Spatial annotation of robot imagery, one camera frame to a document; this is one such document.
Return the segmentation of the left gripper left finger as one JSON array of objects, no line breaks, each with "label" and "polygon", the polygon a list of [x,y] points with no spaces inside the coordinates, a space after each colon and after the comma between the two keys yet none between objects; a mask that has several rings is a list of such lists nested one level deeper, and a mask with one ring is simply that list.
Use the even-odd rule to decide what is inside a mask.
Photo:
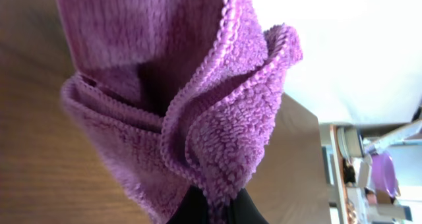
[{"label": "left gripper left finger", "polygon": [[209,224],[208,202],[202,190],[190,186],[167,224]]}]

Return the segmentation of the purple microfiber cloth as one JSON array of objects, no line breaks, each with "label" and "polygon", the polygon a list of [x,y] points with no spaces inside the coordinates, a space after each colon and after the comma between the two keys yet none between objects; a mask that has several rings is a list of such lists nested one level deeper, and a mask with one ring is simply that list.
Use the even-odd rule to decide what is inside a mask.
[{"label": "purple microfiber cloth", "polygon": [[263,30],[251,0],[57,0],[75,73],[67,113],[127,196],[167,223],[190,186],[209,223],[264,157],[295,28]]}]

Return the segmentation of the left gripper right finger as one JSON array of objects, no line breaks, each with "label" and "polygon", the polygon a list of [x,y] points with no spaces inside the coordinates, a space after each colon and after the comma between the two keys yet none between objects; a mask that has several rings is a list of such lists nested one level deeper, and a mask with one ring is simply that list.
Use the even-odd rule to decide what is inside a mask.
[{"label": "left gripper right finger", "polygon": [[268,224],[245,188],[227,207],[227,224]]}]

